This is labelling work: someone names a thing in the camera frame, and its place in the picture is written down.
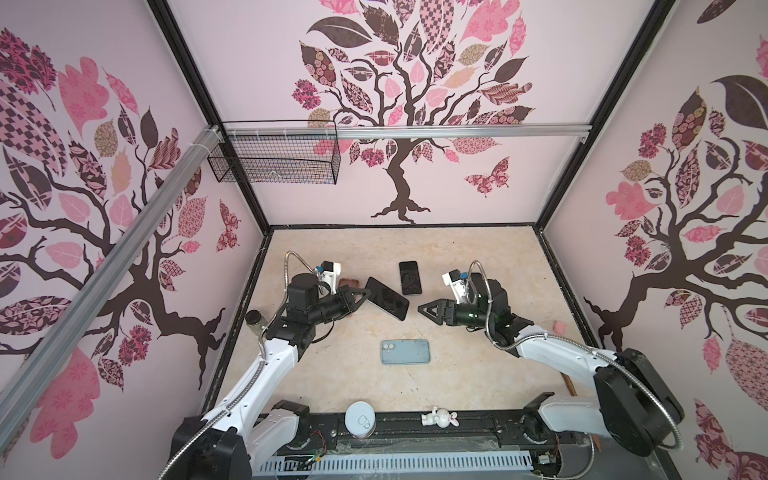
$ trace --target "phone case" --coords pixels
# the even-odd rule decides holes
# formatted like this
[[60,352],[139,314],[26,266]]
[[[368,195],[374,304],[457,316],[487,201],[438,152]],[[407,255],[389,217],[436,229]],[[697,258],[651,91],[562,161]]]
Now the phone case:
[[384,365],[429,363],[429,342],[425,339],[384,340],[381,349]]

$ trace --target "butterfly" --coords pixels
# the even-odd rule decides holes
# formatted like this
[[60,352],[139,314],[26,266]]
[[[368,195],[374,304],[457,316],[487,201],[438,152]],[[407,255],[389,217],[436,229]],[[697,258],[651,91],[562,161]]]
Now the butterfly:
[[231,214],[229,207],[224,205],[224,202],[219,200],[219,211],[221,212],[221,220],[224,220],[224,226],[226,227],[224,232],[219,236],[219,241],[216,242],[216,251],[220,252],[225,248],[234,248],[237,245],[237,226],[240,225],[240,221],[237,219],[237,215]]
[[506,157],[504,160],[498,162],[495,167],[493,167],[493,171],[490,175],[470,175],[469,177],[466,177],[464,180],[468,181],[471,185],[475,185],[478,188],[478,192],[485,195],[486,198],[488,198],[488,192],[493,190],[494,185],[496,187],[501,187],[502,185],[509,188],[509,185],[507,185],[507,180],[509,180],[509,175],[507,175],[506,172],[509,169],[509,157]]

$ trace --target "black smartphone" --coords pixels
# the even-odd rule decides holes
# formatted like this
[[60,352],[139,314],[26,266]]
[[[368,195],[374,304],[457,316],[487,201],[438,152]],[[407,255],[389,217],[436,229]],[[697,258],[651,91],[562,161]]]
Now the black smartphone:
[[372,276],[368,279],[368,283],[366,283],[366,289],[371,291],[371,296],[368,297],[371,303],[385,312],[391,313],[401,322],[406,319],[410,302],[402,295]]
[[403,295],[421,295],[422,279],[419,277],[419,264],[400,262],[400,285]]

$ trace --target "checkered leaf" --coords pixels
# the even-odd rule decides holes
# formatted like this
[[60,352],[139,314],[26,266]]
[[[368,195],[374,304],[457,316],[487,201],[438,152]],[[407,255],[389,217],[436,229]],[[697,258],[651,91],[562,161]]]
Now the checkered leaf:
[[8,155],[8,150],[2,149],[5,163],[11,172],[13,183],[24,198],[40,210],[45,210],[51,204],[51,182],[37,168],[27,165],[15,157]]
[[[16,148],[16,150],[22,151],[30,157],[38,158],[44,164],[48,165],[51,171],[58,174],[59,168],[58,165],[55,164],[55,159],[48,157],[48,155],[53,154],[52,152],[55,152],[55,156],[58,158],[58,163],[61,165],[61,174],[63,175],[67,172],[67,153],[64,149],[64,142],[61,141],[61,138],[53,128],[53,125],[51,125],[51,122],[48,121],[45,115],[43,115],[42,112],[40,112],[34,104],[32,104],[30,101],[27,101],[24,96],[20,95],[16,91],[15,88],[3,82],[2,80],[0,80],[0,108],[4,111],[11,109],[17,115],[23,116],[28,124],[33,128],[36,138],[40,138],[40,136],[44,137],[52,147],[52,150],[49,150],[48,152],[46,152],[45,149],[38,149],[35,151],[35,149],[32,148],[30,144],[29,147],[32,149],[31,154],[27,153],[23,148]],[[3,125],[3,128],[0,128],[0,131],[3,131],[3,136],[5,136],[5,132],[8,130],[5,119],[0,121],[0,125]]]

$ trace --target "white rabbit figurine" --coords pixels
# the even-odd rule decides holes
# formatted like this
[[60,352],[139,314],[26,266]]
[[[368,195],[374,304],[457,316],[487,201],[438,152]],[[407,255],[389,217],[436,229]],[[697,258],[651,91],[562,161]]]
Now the white rabbit figurine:
[[438,409],[437,407],[432,407],[432,413],[428,413],[426,415],[422,415],[422,425],[434,425],[437,424],[438,427],[441,429],[444,429],[449,424],[453,425],[454,427],[458,427],[458,420],[456,419],[457,413],[448,413],[448,410],[446,409]]

